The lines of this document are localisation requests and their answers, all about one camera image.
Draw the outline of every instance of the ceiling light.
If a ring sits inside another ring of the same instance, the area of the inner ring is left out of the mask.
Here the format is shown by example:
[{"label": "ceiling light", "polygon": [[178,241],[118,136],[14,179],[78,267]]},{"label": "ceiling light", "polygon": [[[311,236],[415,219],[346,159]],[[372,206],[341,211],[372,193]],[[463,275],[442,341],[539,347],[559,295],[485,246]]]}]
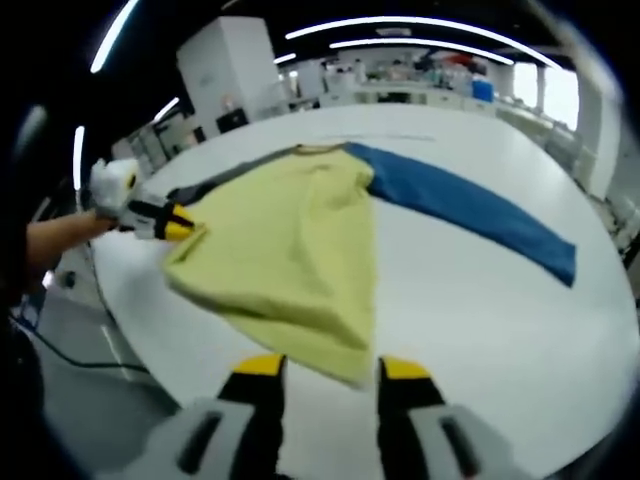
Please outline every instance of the ceiling light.
[{"label": "ceiling light", "polygon": [[73,188],[80,190],[80,166],[82,164],[82,143],[84,142],[84,127],[76,128],[76,135],[73,139]]},{"label": "ceiling light", "polygon": [[463,30],[465,32],[475,33],[476,35],[481,35],[483,37],[491,38],[492,40],[496,40],[498,42],[504,43],[505,45],[509,45],[510,47],[516,48],[523,53],[531,55],[533,58],[540,60],[545,65],[548,65],[554,68],[560,68],[560,65],[558,65],[556,62],[554,62],[550,58],[542,55],[540,52],[537,52],[536,50],[530,47],[527,47],[526,45],[523,45],[520,42],[516,42],[511,38],[505,37],[504,35],[500,35],[490,30],[485,30],[484,28],[467,25],[465,23],[453,22],[451,20],[440,20],[438,18],[401,17],[401,16],[352,18],[349,20],[338,20],[335,22],[322,23],[320,25],[315,25],[313,27],[307,27],[301,30],[296,30],[295,32],[287,33],[285,35],[285,38],[287,40],[291,40],[292,38],[298,38],[304,35],[309,35],[310,33],[321,32],[323,30],[330,30],[332,28],[340,28],[340,27],[348,27],[352,25],[364,25],[364,24],[372,24],[372,23],[413,23],[413,24],[419,24],[419,25],[431,25],[435,27],[445,27],[445,28],[453,28],[456,30]]},{"label": "ceiling light", "polygon": [[178,97],[175,97],[173,100],[171,100],[169,103],[167,103],[164,107],[162,107],[162,109],[158,113],[156,113],[156,116],[153,117],[153,121],[157,122],[157,121],[161,120],[162,117],[164,117],[169,110],[171,110],[173,107],[175,107],[178,104],[179,101],[180,101],[180,99]]},{"label": "ceiling light", "polygon": [[338,42],[329,45],[330,48],[358,47],[361,45],[424,45],[428,47],[449,48],[461,52],[468,52],[480,57],[486,57],[505,65],[513,65],[513,60],[496,55],[495,53],[485,52],[473,47],[458,45],[457,43],[439,42],[437,40],[422,40],[421,38],[369,38],[365,40],[352,40],[349,42]]},{"label": "ceiling light", "polygon": [[284,63],[284,62],[288,62],[289,60],[293,60],[294,58],[296,58],[296,54],[295,53],[290,53],[288,55],[283,55],[281,57],[276,58],[273,63],[275,63],[276,65],[280,64],[280,63]]},{"label": "ceiling light", "polygon": [[93,63],[91,64],[91,73],[99,72],[102,69],[104,62],[107,61],[107,57],[113,48],[113,44],[116,42],[118,35],[120,35],[120,32],[122,31],[122,27],[124,27],[129,15],[131,15],[131,12],[139,1],[140,0],[129,0],[124,8],[120,10],[120,13],[118,13],[118,16],[109,27],[109,31],[105,35],[104,40],[102,40],[98,53],[96,53],[96,56],[93,59]]}]

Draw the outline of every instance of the clothing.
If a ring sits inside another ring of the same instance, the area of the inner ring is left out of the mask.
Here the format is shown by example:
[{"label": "clothing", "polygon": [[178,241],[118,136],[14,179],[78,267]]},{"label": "clothing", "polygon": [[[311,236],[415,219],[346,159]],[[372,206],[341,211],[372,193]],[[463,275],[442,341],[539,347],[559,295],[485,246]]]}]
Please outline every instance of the clothing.
[{"label": "clothing", "polygon": [[322,151],[296,149],[190,207],[204,225],[164,270],[172,288],[258,343],[358,383],[372,357],[373,172],[339,148]]},{"label": "clothing", "polygon": [[574,245],[442,169],[354,143],[297,148],[255,165],[210,179],[208,194],[190,187],[201,198],[190,212],[202,225],[167,257],[169,284],[258,343],[343,381],[358,383],[371,367],[369,194],[477,233],[573,283]]},{"label": "clothing", "polygon": [[369,193],[390,203],[453,223],[537,263],[570,287],[575,245],[513,203],[440,168],[357,143],[344,150],[375,172]]}]

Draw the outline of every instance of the gray fabric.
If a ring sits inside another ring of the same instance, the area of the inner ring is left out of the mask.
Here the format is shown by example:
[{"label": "gray fabric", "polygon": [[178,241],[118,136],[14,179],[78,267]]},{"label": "gray fabric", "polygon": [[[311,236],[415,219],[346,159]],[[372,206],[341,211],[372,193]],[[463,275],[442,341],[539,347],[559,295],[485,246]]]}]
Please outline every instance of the gray fabric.
[{"label": "gray fabric", "polygon": [[180,205],[192,205],[202,200],[202,198],[211,190],[214,190],[224,185],[225,183],[230,182],[231,180],[235,180],[236,178],[241,177],[245,173],[249,173],[255,168],[278,160],[294,149],[295,147],[279,150],[277,152],[273,152],[262,158],[259,158],[258,160],[241,163],[237,167],[233,167],[229,170],[219,173],[218,175],[214,175],[213,177],[207,178],[206,180],[203,180],[200,183],[196,183],[195,185],[176,188],[169,192],[167,198]]}]

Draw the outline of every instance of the floor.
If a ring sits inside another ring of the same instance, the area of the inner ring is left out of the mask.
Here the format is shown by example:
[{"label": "floor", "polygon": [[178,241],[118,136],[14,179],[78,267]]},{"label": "floor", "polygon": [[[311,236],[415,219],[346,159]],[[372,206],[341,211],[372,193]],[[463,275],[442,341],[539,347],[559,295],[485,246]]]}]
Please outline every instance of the floor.
[{"label": "floor", "polygon": [[[56,270],[77,273],[73,289],[56,282],[47,292],[38,332],[66,355],[83,362],[141,365],[99,300],[86,251],[66,254]],[[152,377],[73,367],[34,339],[45,379],[45,412],[61,441],[87,471],[122,468],[136,458],[156,425],[177,405]]]}]

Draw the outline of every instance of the black cable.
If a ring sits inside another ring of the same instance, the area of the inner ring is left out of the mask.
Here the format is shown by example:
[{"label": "black cable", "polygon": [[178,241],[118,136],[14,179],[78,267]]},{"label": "black cable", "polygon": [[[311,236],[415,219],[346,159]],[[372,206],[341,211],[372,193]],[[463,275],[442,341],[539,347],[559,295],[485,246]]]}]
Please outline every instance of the black cable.
[{"label": "black cable", "polygon": [[143,367],[141,365],[131,365],[131,364],[128,364],[128,363],[117,363],[117,362],[81,362],[79,360],[75,360],[75,359],[71,358],[70,356],[66,355],[64,352],[62,352],[62,350],[60,350],[58,347],[56,347],[54,344],[52,344],[49,340],[47,340],[45,337],[43,337],[36,330],[34,330],[33,328],[30,328],[29,326],[25,325],[25,322],[20,321],[19,319],[15,318],[13,316],[11,317],[11,319],[14,322],[16,322],[16,324],[19,325],[21,328],[23,328],[26,331],[28,331],[29,333],[33,334],[34,337],[36,337],[38,340],[40,340],[47,348],[49,348],[49,350],[51,350],[53,353],[55,353],[58,357],[60,357],[65,362],[69,363],[70,365],[73,365],[74,367],[86,368],[86,369],[92,369],[92,370],[107,369],[107,368],[115,368],[115,369],[124,368],[126,370],[133,370],[135,372],[146,373],[147,375],[151,375],[149,370],[147,370],[145,367]]}]

